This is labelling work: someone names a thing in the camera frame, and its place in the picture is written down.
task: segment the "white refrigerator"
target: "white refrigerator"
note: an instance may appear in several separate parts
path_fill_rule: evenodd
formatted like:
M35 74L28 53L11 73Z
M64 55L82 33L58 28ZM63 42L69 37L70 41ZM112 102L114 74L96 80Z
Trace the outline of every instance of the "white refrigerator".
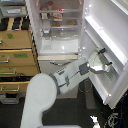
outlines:
M38 56L78 59L105 48L109 73L90 74L103 103L114 108L128 89L128 0L26 0Z

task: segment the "open refrigerator door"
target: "open refrigerator door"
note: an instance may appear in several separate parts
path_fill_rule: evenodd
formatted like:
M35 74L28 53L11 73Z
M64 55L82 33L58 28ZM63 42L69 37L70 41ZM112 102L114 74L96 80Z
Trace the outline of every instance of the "open refrigerator door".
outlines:
M108 73L91 73L90 79L103 103L113 109L128 89L127 14L110 0L85 0L82 18L78 58L105 48L99 58L105 64L112 62L112 67Z

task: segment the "door shelf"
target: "door shelf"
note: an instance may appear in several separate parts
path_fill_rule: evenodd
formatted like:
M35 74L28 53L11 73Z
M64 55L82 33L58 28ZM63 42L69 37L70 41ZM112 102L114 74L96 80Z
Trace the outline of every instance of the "door shelf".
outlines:
M111 0L117 7L119 7L124 13L128 15L128 3L125 4L123 0Z
M127 63L128 58L115 45L112 39L104 32L103 28L101 28L91 16L86 16L85 19L92 26L92 28L96 31L99 37L104 41L104 43L109 47L109 49L114 53L114 55L118 58L118 60L123 65L125 65Z
M100 45L99 41L97 41L97 39L95 38L95 36L89 30L85 30L85 32L92 39L92 41L96 44L97 47L102 48L102 46ZM112 65L113 65L114 69L120 75L121 74L121 70L117 66L116 62L114 62L113 59L110 57L110 55L108 55L107 53L104 53L104 55L108 59L109 62L112 62Z

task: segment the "refrigerator drawer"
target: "refrigerator drawer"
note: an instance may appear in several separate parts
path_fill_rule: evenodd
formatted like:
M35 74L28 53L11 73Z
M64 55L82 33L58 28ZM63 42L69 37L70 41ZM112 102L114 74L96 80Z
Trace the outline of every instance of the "refrigerator drawer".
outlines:
M77 59L77 55L57 55L57 56L39 56L38 62L41 73L50 74L65 67L72 61ZM78 86L65 95L57 96L57 99L77 98Z
M28 31L0 31L0 49L31 48Z
M27 15L25 6L4 6L0 9L4 17L24 17Z
M29 81L25 82L1 82L0 93L23 93L26 92Z
M35 61L31 49L0 51L0 66L23 66L34 64Z
M77 55L39 56L41 73L50 74L77 59Z
M15 77L15 76L34 76L38 74L36 65L33 66L14 66L0 67L0 77Z

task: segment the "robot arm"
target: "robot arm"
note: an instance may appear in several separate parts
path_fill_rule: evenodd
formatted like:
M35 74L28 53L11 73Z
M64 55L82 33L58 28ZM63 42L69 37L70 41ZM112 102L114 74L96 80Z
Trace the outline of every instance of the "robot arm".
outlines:
M28 84L25 105L20 128L42 126L43 113L55 102L56 96L72 90L81 81L89 77L90 71L103 73L110 65L102 64L100 50L94 50L88 59L76 60L54 74L38 74Z

